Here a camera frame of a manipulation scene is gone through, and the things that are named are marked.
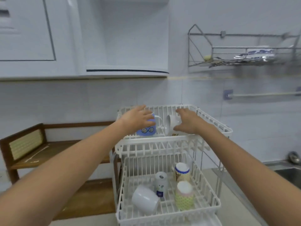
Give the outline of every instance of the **white dish rack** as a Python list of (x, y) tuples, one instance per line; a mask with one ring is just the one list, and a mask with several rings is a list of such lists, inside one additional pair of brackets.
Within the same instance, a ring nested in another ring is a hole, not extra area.
[[(117, 119), (131, 108), (124, 107), (118, 110)], [(193, 105), (146, 107), (146, 109), (153, 111), (155, 115), (162, 118), (163, 123), (156, 118), (157, 127), (164, 127), (166, 116), (176, 115), (175, 110), (177, 108), (189, 108), (196, 112), (199, 117), (215, 125), (227, 137), (231, 136), (233, 132), (232, 129)], [(118, 223), (121, 226), (169, 225), (181, 223), (185, 220), (204, 220), (214, 215), (217, 209), (220, 208), (221, 203), (218, 195), (211, 188), (202, 174), (201, 168), (198, 166), (198, 164), (202, 165), (204, 149), (210, 149), (210, 147), (200, 136), (168, 137), (165, 135), (163, 128), (157, 128), (156, 134), (151, 137), (141, 137), (135, 133), (120, 140), (115, 146), (116, 154), (122, 159), (121, 185), (117, 192), (118, 199), (116, 200)], [(202, 152), (202, 159), (198, 164), (196, 162), (197, 150)], [(180, 211), (175, 205), (174, 192), (176, 182), (172, 178), (171, 165), (177, 162), (188, 164), (192, 172), (191, 184), (195, 193), (194, 207), (187, 211)], [(132, 195), (140, 184), (149, 186), (152, 189), (154, 176), (159, 171), (164, 171), (168, 174), (168, 194), (164, 199), (161, 199), (155, 214), (145, 216), (132, 204)], [(220, 187), (220, 185), (216, 186), (217, 193), (220, 193), (217, 191)]]

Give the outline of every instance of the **dish rack lower tier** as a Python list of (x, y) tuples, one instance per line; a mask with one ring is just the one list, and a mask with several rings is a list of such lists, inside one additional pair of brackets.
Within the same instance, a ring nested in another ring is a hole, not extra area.
[[(177, 182), (173, 178), (172, 165), (186, 163), (191, 171), (190, 183), (194, 189), (194, 206), (190, 210), (180, 211), (175, 204)], [(143, 184), (154, 190), (155, 174), (164, 171), (168, 175), (168, 193), (161, 198), (157, 211), (146, 216), (132, 204), (136, 188)], [(149, 155), (126, 157), (122, 169), (122, 182), (117, 207), (117, 221), (124, 225), (169, 225), (185, 220), (201, 220), (214, 214), (221, 206), (213, 189), (205, 179), (195, 160), (188, 154), (175, 153), (166, 155)]]

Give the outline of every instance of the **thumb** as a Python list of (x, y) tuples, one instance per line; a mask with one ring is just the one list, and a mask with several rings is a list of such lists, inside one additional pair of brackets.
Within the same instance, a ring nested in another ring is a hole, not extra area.
[(182, 127), (183, 127), (183, 125), (180, 124), (180, 125), (174, 126), (173, 129), (174, 129), (175, 131), (181, 131), (181, 130), (182, 130)]

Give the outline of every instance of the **person's left hand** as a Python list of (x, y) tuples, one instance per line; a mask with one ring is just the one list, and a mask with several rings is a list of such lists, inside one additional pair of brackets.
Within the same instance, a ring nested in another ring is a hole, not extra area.
[(122, 125), (125, 130), (126, 135), (130, 135), (146, 127), (156, 125), (153, 121), (148, 121), (149, 119), (154, 119), (152, 111), (144, 110), (146, 105), (139, 105), (130, 111), (127, 111), (122, 117), (117, 120)]

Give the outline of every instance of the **blue rim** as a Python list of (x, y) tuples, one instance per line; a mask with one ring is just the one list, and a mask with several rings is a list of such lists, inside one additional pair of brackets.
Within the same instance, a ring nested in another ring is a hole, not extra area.
[(190, 169), (188, 169), (188, 171), (179, 171), (176, 167), (175, 170), (180, 174), (187, 174), (190, 171)]

